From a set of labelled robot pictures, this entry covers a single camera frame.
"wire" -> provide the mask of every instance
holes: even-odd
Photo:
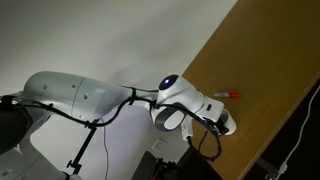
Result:
[[[299,132],[299,138],[298,138],[298,141],[296,143],[296,145],[293,147],[293,149],[290,151],[290,153],[288,154],[287,158],[283,161],[283,163],[281,164],[280,166],[280,169],[279,169],[279,175],[277,176],[276,179],[279,179],[280,176],[287,170],[288,168],[288,165],[287,165],[287,162],[288,160],[290,159],[291,155],[295,152],[295,150],[298,148],[300,142],[301,142],[301,139],[302,139],[302,133],[303,133],[303,130],[304,130],[304,126],[306,125],[309,117],[310,117],[310,112],[311,112],[311,105],[312,105],[312,102],[313,102],[313,99],[314,97],[316,96],[316,94],[318,93],[320,89],[320,85],[318,86],[317,90],[314,92],[314,94],[312,95],[310,101],[309,101],[309,104],[308,104],[308,113],[307,113],[307,116],[305,118],[305,120],[303,121],[303,124],[301,126],[301,129],[300,129],[300,132]]]
[[[199,151],[199,152],[200,152],[200,149],[201,149],[201,146],[202,146],[203,141],[204,141],[205,138],[207,137],[207,134],[208,134],[208,131],[206,131],[206,132],[204,133],[204,135],[203,135],[203,137],[202,137],[202,139],[201,139],[201,141],[200,141],[200,144],[199,144],[199,146],[198,146],[198,151]]]
[[[104,144],[104,149],[106,150],[107,154],[107,170],[106,170],[106,175],[104,177],[105,180],[108,179],[108,171],[109,171],[109,151],[106,145],[106,127],[103,127],[103,144]]]
[[[190,117],[192,117],[195,121],[197,121],[198,123],[200,123],[202,126],[204,126],[216,139],[216,142],[217,142],[217,153],[212,156],[212,157],[208,157],[208,156],[205,156],[203,155],[200,151],[197,151],[197,153],[205,160],[207,161],[211,161],[211,162],[214,162],[216,159],[218,159],[222,153],[222,147],[221,147],[221,142],[220,142],[220,139],[219,139],[219,135],[218,133],[211,127],[209,126],[205,121],[203,121],[199,116],[197,116],[195,113],[191,112],[190,110],[182,107],[182,106],[178,106],[178,105],[174,105],[174,104],[156,104],[154,105],[155,108],[160,108],[160,107],[171,107],[171,108],[174,108],[174,109],[177,109],[181,112],[184,112],[186,114],[188,114]],[[191,141],[191,138],[190,136],[187,138],[188,140],[188,143],[189,145],[195,149],[195,147],[192,145],[192,141]]]
[[[122,86],[122,87],[125,87],[125,88],[134,88],[134,87],[130,87],[130,86]],[[136,89],[136,90],[138,90],[138,91],[144,91],[144,92],[159,92],[159,90],[157,90],[157,89],[154,89],[154,90],[144,90],[144,89],[139,89],[139,88],[134,88],[134,89]]]
[[[88,127],[104,127],[104,126],[107,126],[109,124],[111,124],[119,115],[121,109],[123,108],[123,106],[128,103],[128,102],[133,102],[133,101],[144,101],[144,102],[148,102],[150,104],[150,107],[153,107],[155,109],[159,109],[160,107],[170,107],[170,108],[174,108],[176,110],[179,110],[185,114],[188,114],[190,117],[192,117],[195,121],[197,121],[198,123],[200,123],[202,126],[204,126],[216,139],[216,142],[217,142],[217,153],[216,155],[212,156],[212,157],[207,157],[203,154],[201,154],[201,152],[197,151],[197,153],[203,158],[203,159],[206,159],[207,161],[211,161],[213,162],[215,159],[217,159],[221,153],[222,153],[222,148],[221,148],[221,143],[220,143],[220,140],[219,140],[219,135],[217,134],[217,132],[215,131],[215,129],[213,129],[210,125],[208,125],[203,119],[201,119],[199,116],[197,116],[195,113],[191,112],[190,110],[186,109],[185,107],[182,107],[182,106],[178,106],[178,105],[173,105],[173,104],[156,104],[156,101],[152,101],[152,100],[149,100],[149,99],[146,99],[146,98],[142,98],[142,97],[136,97],[136,96],[133,96],[133,97],[130,97],[126,100],[124,100],[117,108],[117,111],[116,113],[114,114],[114,116],[112,118],[110,118],[108,121],[106,122],[103,122],[103,123],[91,123],[90,121],[83,121],[83,120],[79,120],[79,119],[76,119],[56,108],[53,107],[53,104],[50,104],[50,105],[46,105],[46,104],[43,104],[41,102],[38,102],[38,101],[31,101],[33,102],[34,104],[38,104],[38,105],[14,105],[15,107],[31,107],[31,108],[40,108],[40,109],[45,109],[45,110],[48,110],[48,111],[51,111],[53,113],[56,113],[56,114],[59,114],[60,116],[62,117],[65,117],[69,120],[72,120],[76,123],[79,123],[79,124],[82,124],[82,125],[85,125],[85,126],[88,126]],[[188,138],[188,143],[191,147],[194,148],[194,146],[192,145],[192,141],[190,139],[190,137]]]

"red object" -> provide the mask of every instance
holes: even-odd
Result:
[[[229,97],[231,97],[231,98],[240,97],[240,93],[237,93],[237,92],[229,92]]]

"power cord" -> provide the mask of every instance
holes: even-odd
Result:
[[[200,143],[199,143],[199,146],[198,146],[198,151],[199,151],[199,152],[201,152],[201,151],[200,151],[200,150],[201,150],[201,146],[202,146],[203,141],[206,139],[207,134],[208,134],[208,131],[206,131],[206,132],[204,133],[204,135],[203,135],[203,137],[202,137],[202,139],[201,139],[201,141],[200,141]]]
[[[105,180],[108,179],[108,171],[109,171],[109,151],[106,145],[106,126],[103,126],[103,144],[104,144],[104,149],[106,150],[107,154],[107,170],[106,170],[106,175],[104,177]]]
[[[44,110],[48,110],[48,111],[51,111],[53,113],[56,113],[62,117],[65,117],[71,121],[74,121],[76,123],[79,123],[79,124],[82,124],[86,127],[104,127],[104,126],[107,126],[109,124],[111,124],[119,115],[121,109],[123,108],[123,106],[125,104],[127,104],[128,102],[132,103],[133,101],[144,101],[144,102],[148,102],[150,104],[150,107],[152,108],[155,108],[155,109],[159,109],[160,107],[169,107],[169,108],[173,108],[173,109],[176,109],[176,110],[179,110],[187,115],[189,115],[190,117],[192,117],[195,121],[197,121],[198,123],[200,123],[202,126],[204,126],[216,139],[216,142],[217,142],[217,153],[212,156],[212,157],[208,157],[208,156],[205,156],[203,154],[201,154],[201,152],[197,151],[196,148],[193,146],[192,144],[192,141],[191,141],[191,137],[187,137],[187,141],[188,141],[188,144],[190,145],[190,147],[192,147],[192,149],[196,150],[196,153],[199,154],[200,157],[202,157],[203,159],[207,160],[207,161],[211,161],[213,162],[215,159],[219,158],[221,153],[222,153],[222,148],[221,148],[221,143],[220,143],[220,139],[219,139],[219,135],[218,133],[216,132],[216,130],[210,126],[209,124],[207,124],[204,120],[202,120],[199,116],[197,116],[195,113],[191,112],[190,110],[184,108],[184,107],[181,107],[181,106],[178,106],[178,105],[173,105],[173,104],[156,104],[156,101],[151,101],[149,99],[146,99],[146,98],[142,98],[142,97],[137,97],[135,95],[133,95],[132,97],[129,97],[128,99],[124,100],[117,108],[117,111],[116,113],[114,114],[114,116],[112,118],[110,118],[108,121],[106,122],[103,122],[103,123],[92,123],[90,121],[83,121],[83,120],[79,120],[79,119],[76,119],[56,108],[53,107],[53,104],[49,104],[49,105],[46,105],[46,104],[43,104],[41,102],[38,102],[38,101],[34,101],[34,100],[26,100],[26,101],[29,101],[29,103],[31,102],[31,104],[37,104],[37,105],[21,105],[21,104],[17,104],[17,105],[14,105],[14,107],[30,107],[30,108],[40,108],[40,109],[44,109]]]
[[[279,174],[278,176],[276,177],[276,180],[278,180],[280,178],[280,176],[282,174],[284,174],[288,168],[288,160],[290,159],[291,155],[295,152],[295,150],[298,148],[300,142],[301,142],[301,138],[302,138],[302,133],[303,133],[303,130],[304,130],[304,126],[306,125],[309,117],[310,117],[310,112],[311,112],[311,105],[312,105],[312,102],[313,102],[313,99],[314,97],[317,95],[318,91],[320,89],[320,85],[318,86],[317,90],[314,92],[314,94],[312,95],[310,101],[309,101],[309,104],[308,104],[308,113],[307,113],[307,116],[305,118],[305,120],[303,121],[303,124],[301,126],[301,129],[300,129],[300,133],[299,133],[299,138],[298,138],[298,141],[296,143],[296,145],[293,147],[293,149],[290,151],[290,153],[288,154],[287,158],[283,161],[283,163],[281,164],[280,168],[279,168]]]

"white plastic casing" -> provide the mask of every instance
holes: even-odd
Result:
[[[187,137],[193,137],[192,117],[186,116],[181,123],[182,139],[187,140]]]
[[[54,167],[38,150],[30,138],[23,140],[19,148],[12,149],[0,156],[1,180],[65,180],[66,175]],[[81,180],[74,176],[70,180]]]
[[[39,72],[27,81],[22,98],[53,104],[68,115],[99,119],[131,96],[132,90],[66,73]]]
[[[227,119],[226,123],[224,124],[224,126],[229,129],[229,132],[227,132],[225,135],[231,135],[236,131],[237,124],[234,122],[234,120],[233,120],[233,118],[230,115],[228,110],[224,109],[222,111],[222,115],[221,116],[224,116],[224,115],[226,116],[226,119]]]
[[[224,104],[207,96],[204,97],[202,108],[195,112],[197,116],[217,122],[221,116]]]
[[[170,87],[163,90],[161,90],[160,88],[157,99],[157,104],[182,105],[194,113],[202,108],[203,102],[203,95],[199,93],[191,83],[189,83],[181,76],[177,77],[175,79],[175,82]],[[173,130],[177,128],[181,124],[181,122],[187,117],[182,112],[175,111],[171,115],[168,115],[168,118],[161,118],[162,122],[159,123],[157,119],[159,119],[159,116],[163,116],[163,114],[166,114],[164,113],[164,111],[168,111],[167,107],[161,107],[159,109],[151,110],[153,122],[155,123],[158,129],[163,131]]]

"white wall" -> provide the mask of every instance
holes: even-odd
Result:
[[[23,89],[43,70],[154,89],[168,74],[182,74],[236,0],[13,1],[0,2],[0,94]],[[161,154],[178,160],[187,148],[179,130],[155,129],[148,112],[126,107],[107,129],[110,180],[130,179],[157,138]],[[54,117],[32,141],[59,169],[73,159],[88,130]],[[106,155],[99,129],[81,163],[84,179],[103,179]]]

